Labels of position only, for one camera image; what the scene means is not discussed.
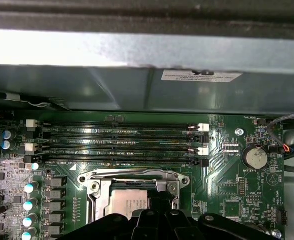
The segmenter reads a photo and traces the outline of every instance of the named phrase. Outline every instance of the sticker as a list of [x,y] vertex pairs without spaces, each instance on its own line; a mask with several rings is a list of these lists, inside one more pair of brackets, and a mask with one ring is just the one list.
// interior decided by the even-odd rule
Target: sticker
[[236,78],[243,75],[234,72],[218,72],[218,71],[179,71],[164,70],[161,80],[164,81],[189,81],[189,82],[212,82],[212,83],[230,83]]

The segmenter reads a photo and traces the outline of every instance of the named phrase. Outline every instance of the cpu socket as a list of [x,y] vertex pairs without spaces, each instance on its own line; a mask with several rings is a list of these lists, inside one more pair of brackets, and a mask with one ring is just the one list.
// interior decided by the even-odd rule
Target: cpu socket
[[158,193],[172,209],[180,209],[181,189],[191,182],[186,175],[162,169],[96,169],[77,180],[87,187],[87,224],[109,214],[130,220],[134,211],[149,209],[150,199]]

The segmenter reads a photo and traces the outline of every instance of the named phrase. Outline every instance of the ram slot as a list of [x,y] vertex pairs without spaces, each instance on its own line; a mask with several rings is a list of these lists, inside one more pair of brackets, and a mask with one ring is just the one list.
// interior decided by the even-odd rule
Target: ram slot
[[98,163],[98,164],[175,164],[175,165],[199,165],[206,159],[193,157],[113,157],[103,156],[77,156],[77,155],[51,155],[47,163],[71,162],[71,163]]
[[155,150],[109,150],[109,149],[74,149],[74,148],[50,148],[50,150],[43,151],[44,154],[50,155],[88,155],[88,156],[105,156],[105,157],[198,157],[195,152],[190,151],[155,151]]
[[162,151],[188,151],[188,146],[168,146],[168,145],[111,145],[111,144],[61,144],[52,143],[51,148],[73,148],[73,149],[122,149],[122,150],[162,150]]
[[117,127],[117,128],[150,128],[150,129],[185,129],[188,130],[190,125],[189,124],[168,124],[168,123],[121,123],[121,122],[51,122],[51,127],[80,127],[80,128],[95,128],[95,127]]
[[200,138],[203,138],[202,135],[192,136],[192,135],[158,135],[158,134],[85,134],[85,133],[61,133],[61,132],[52,132],[50,133],[51,138],[59,138],[59,137],[73,137],[73,138],[95,138],[95,139],[129,139],[129,140],[136,140],[136,139],[149,139],[149,140],[194,140],[197,141]]
[[192,146],[193,140],[184,139],[126,139],[126,138],[72,138],[52,137],[51,145],[80,144],[80,145],[117,145],[117,146]]
[[52,135],[69,135],[69,134],[80,134],[80,135],[170,135],[170,136],[179,136],[179,135],[187,135],[187,136],[199,136],[201,132],[197,130],[188,131],[186,129],[175,129],[175,128],[112,128],[112,127],[51,127],[51,128],[43,128],[43,132],[51,133]]

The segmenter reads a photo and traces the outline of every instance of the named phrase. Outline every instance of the screw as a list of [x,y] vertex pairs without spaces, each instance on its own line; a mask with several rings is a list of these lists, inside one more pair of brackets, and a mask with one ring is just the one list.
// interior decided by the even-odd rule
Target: screw
[[187,184],[187,183],[188,183],[188,179],[187,179],[187,178],[183,178],[183,179],[181,180],[181,182],[182,182],[182,184]]
[[173,216],[177,216],[177,215],[179,215],[179,211],[173,210],[170,212],[170,214]]
[[271,231],[271,235],[274,237],[274,238],[277,238],[277,239],[282,239],[282,232],[279,231],[278,229],[274,229]]
[[175,190],[176,190],[176,187],[174,186],[174,185],[169,185],[169,191],[170,192],[175,192]]
[[213,216],[205,216],[205,219],[207,221],[214,221],[215,220],[215,218]]
[[99,183],[98,182],[93,182],[92,186],[91,186],[91,189],[94,193],[97,193],[99,191]]
[[236,136],[241,137],[242,135],[245,134],[245,131],[244,131],[244,129],[237,128],[235,131],[235,134],[236,134]]

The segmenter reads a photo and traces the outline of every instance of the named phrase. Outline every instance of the motherboard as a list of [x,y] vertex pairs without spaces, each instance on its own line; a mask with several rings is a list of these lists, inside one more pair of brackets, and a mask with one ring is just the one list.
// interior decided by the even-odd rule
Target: motherboard
[[158,192],[196,221],[219,214],[284,240],[284,159],[266,128],[244,115],[0,113],[0,240],[130,219]]

